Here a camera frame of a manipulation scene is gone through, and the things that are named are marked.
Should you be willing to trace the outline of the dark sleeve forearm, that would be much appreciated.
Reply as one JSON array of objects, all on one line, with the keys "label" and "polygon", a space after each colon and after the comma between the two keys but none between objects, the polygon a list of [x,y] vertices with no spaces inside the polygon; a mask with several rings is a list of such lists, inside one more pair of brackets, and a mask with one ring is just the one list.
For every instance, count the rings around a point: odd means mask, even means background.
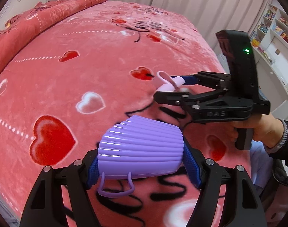
[{"label": "dark sleeve forearm", "polygon": [[283,134],[278,143],[272,147],[265,147],[266,152],[270,157],[285,161],[285,165],[288,166],[288,121],[279,119],[283,126]]}]

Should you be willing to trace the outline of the person's right hand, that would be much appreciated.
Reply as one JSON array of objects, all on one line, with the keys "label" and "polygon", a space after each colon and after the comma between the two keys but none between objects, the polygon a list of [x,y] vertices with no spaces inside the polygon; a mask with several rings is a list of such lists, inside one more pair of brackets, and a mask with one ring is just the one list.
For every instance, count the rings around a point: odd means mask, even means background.
[{"label": "person's right hand", "polygon": [[273,148],[284,134],[284,125],[272,114],[254,114],[245,121],[234,121],[227,124],[229,136],[238,138],[237,129],[253,129],[253,140],[262,142],[266,147]]}]

